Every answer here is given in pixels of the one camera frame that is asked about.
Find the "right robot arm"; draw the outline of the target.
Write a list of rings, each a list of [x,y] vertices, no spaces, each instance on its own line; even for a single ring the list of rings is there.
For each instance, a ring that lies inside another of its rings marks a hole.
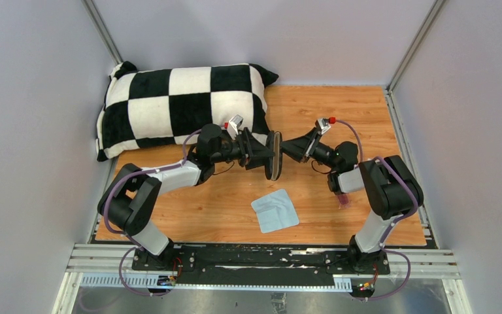
[[[361,162],[359,145],[344,141],[331,148],[320,141],[316,130],[283,141],[283,153],[297,162],[309,159],[330,168],[327,185],[336,196],[364,190],[370,212],[347,248],[348,267],[363,273],[379,260],[395,225],[415,214],[424,203],[424,192],[398,155]]]

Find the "light blue cleaning cloth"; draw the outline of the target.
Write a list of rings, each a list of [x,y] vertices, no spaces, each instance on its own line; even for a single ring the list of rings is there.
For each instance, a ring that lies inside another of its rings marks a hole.
[[[259,228],[263,234],[299,224],[297,211],[285,189],[256,199],[251,203],[251,206],[256,213]]]

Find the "black glasses case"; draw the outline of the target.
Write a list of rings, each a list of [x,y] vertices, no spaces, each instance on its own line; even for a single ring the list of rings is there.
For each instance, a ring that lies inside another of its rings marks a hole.
[[[282,150],[281,150],[282,134],[279,131],[270,131],[265,146],[273,153],[268,157],[264,169],[265,177],[271,181],[277,181],[282,172]]]

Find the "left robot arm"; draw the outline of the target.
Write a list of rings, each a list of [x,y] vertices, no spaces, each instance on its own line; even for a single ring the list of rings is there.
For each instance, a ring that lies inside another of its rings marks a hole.
[[[148,168],[124,165],[97,206],[107,229],[124,234],[138,249],[146,251],[149,262],[158,270],[167,270],[174,262],[173,241],[151,219],[159,196],[203,184],[214,175],[216,164],[222,162],[233,162],[246,170],[262,167],[268,180],[280,177],[280,132],[270,131],[264,143],[248,128],[237,130],[230,124],[207,124],[195,134],[196,144],[185,150],[183,159],[176,163]]]

